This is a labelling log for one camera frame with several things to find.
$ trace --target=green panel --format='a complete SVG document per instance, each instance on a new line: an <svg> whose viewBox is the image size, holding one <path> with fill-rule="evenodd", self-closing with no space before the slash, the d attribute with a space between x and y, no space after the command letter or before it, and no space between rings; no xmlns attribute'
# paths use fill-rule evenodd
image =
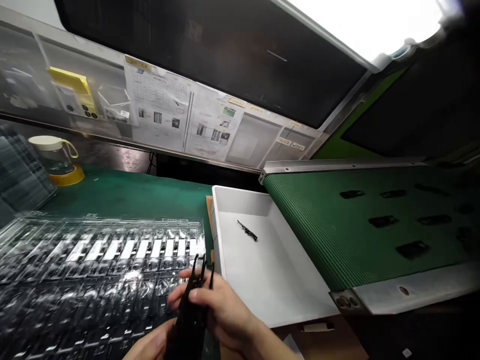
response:
<svg viewBox="0 0 480 360"><path fill-rule="evenodd" d="M464 262L456 239L458 227L470 227L459 214L461 199L414 187L415 183L447 189L449 177L422 167L339 170L268 175L263 184L332 291L397 278ZM406 196L384 199L380 193L405 189ZM339 193L362 190L366 195L344 199ZM449 224L425 226L417 219L448 214ZM375 228L369 218L393 215L399 222ZM421 240L430 251L414 260L396 247Z"/></svg>
<svg viewBox="0 0 480 360"><path fill-rule="evenodd" d="M86 213L101 217L202 218L208 261L213 249L205 196L212 187L196 182L82 165L85 179L59 187L58 195L41 209L64 216Z"/></svg>
<svg viewBox="0 0 480 360"><path fill-rule="evenodd" d="M380 155L364 149L358 145L342 139L342 135L352 124L375 102L377 99L404 73L406 69L399 70L387 76L376 89L367 97L364 103L357 106L350 117L341 125L318 151L312 159L360 159L381 158Z"/></svg>

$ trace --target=yellow tape roll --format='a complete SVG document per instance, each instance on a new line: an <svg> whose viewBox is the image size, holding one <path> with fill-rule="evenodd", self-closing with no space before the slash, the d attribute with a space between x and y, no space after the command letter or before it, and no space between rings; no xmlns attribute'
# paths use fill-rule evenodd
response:
<svg viewBox="0 0 480 360"><path fill-rule="evenodd" d="M73 184L77 184L85 179L84 171L82 167L76 163L73 164L75 170L69 172L65 175L50 175L50 179L53 183L59 187L70 186Z"/></svg>

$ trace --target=fluorescent light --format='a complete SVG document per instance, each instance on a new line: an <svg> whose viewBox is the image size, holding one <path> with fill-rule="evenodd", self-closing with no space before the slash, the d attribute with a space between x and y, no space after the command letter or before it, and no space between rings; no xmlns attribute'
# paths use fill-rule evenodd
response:
<svg viewBox="0 0 480 360"><path fill-rule="evenodd" d="M439 22L444 16L442 9L445 8L436 0L273 1L285 10L296 13L294 15L297 18L303 15L304 22L310 27L313 21L317 26L314 30L323 34L328 32L374 65L382 55L385 57L399 50L406 39L409 39L409 43L411 39L421 43L433 36L441 27Z"/></svg>

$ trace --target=green conveyor belt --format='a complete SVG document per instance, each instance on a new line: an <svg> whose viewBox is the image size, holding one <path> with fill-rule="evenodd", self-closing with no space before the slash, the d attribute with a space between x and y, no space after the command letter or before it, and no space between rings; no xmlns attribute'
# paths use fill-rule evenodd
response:
<svg viewBox="0 0 480 360"><path fill-rule="evenodd" d="M397 278L467 261L457 240L459 227L478 229L473 215L458 208L476 202L454 189L441 170L429 167L338 170L268 175L264 186L296 234L331 291ZM446 190L442 196L415 188L415 183ZM385 199L380 193L404 189L406 196ZM344 199L339 193L366 193ZM417 219L447 214L452 222L425 226ZM399 222L376 228L369 218L393 215ZM409 260L396 247L421 240L430 251Z"/></svg>

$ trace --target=white plastic bin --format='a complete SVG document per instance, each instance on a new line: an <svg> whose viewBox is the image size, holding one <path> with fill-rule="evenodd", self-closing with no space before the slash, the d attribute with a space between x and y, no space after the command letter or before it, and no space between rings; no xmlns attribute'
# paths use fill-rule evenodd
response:
<svg viewBox="0 0 480 360"><path fill-rule="evenodd" d="M339 314L329 287L270 195L224 186L212 192L215 270L259 319L275 328Z"/></svg>

